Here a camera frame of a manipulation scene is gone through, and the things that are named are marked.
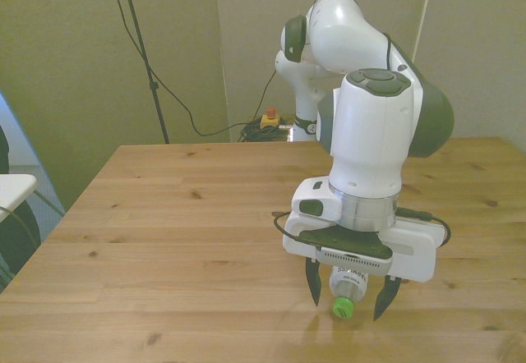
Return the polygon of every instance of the wooden table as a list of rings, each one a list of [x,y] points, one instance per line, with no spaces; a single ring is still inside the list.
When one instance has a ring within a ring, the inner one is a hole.
[[[526,158],[456,139],[404,166],[449,222],[435,277],[372,321],[315,307],[272,221],[331,161],[314,143],[123,146],[0,296],[1,362],[526,361]]]

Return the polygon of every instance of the gray panel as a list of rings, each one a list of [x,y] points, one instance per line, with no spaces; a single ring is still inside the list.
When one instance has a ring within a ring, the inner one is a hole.
[[[151,66],[200,129],[226,127],[216,0],[134,3]],[[119,145],[164,142],[115,0],[0,0],[0,21],[0,89],[64,207]],[[173,143],[228,139],[201,139],[175,99],[159,97]]]

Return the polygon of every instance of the bottle cap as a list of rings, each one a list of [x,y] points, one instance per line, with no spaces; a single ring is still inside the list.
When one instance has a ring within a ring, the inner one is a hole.
[[[339,318],[350,318],[354,312],[354,302],[347,297],[336,297],[332,312]]]
[[[276,117],[276,109],[274,107],[268,107],[266,109],[266,116],[269,119],[274,119]]]

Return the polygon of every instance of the green bottle cap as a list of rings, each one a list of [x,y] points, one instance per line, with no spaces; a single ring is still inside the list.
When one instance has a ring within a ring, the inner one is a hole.
[[[339,318],[350,318],[353,316],[354,302],[347,297],[336,297],[332,312]]]

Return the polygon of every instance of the black stand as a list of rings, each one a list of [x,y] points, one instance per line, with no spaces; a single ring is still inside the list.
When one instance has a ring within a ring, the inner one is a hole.
[[[135,13],[135,8],[133,7],[133,1],[128,0],[128,4],[130,5],[131,17],[133,18],[135,31],[137,32],[137,38],[139,39],[139,45],[141,46],[142,59],[145,61],[146,72],[148,73],[148,80],[150,81],[151,93],[154,95],[155,108],[157,109],[157,115],[159,116],[159,123],[161,124],[161,129],[163,130],[164,143],[170,144],[168,140],[168,133],[166,132],[166,126],[164,125],[163,113],[159,104],[159,96],[157,96],[157,89],[159,88],[159,84],[154,81],[151,75],[151,68],[150,64],[148,63],[148,57],[146,56],[145,44],[142,41],[141,30],[139,29],[139,22],[137,21],[137,15]]]

